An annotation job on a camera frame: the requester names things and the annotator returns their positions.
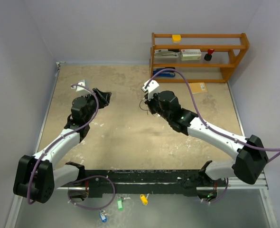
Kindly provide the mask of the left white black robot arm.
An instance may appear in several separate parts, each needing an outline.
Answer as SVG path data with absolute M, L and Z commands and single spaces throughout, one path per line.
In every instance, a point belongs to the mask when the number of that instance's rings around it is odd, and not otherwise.
M 75 186 L 85 183 L 83 166 L 74 163 L 60 169 L 55 166 L 86 137 L 90 122 L 99 109 L 109 105 L 112 93 L 83 85 L 78 85 L 76 90 L 79 97 L 72 101 L 62 132 L 47 147 L 32 156 L 22 156 L 18 162 L 13 193 L 26 198 L 29 204 L 46 203 L 56 188 L 69 182 Z

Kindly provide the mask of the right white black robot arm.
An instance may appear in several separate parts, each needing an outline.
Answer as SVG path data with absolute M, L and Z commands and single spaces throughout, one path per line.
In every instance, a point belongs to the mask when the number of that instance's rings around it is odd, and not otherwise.
M 231 157 L 230 161 L 207 162 L 199 174 L 203 185 L 231 177 L 251 185 L 257 181 L 269 160 L 258 136 L 247 138 L 204 123 L 198 114 L 182 108 L 172 91 L 147 93 L 144 99 L 150 113 L 160 115 L 174 131 L 198 138 Z

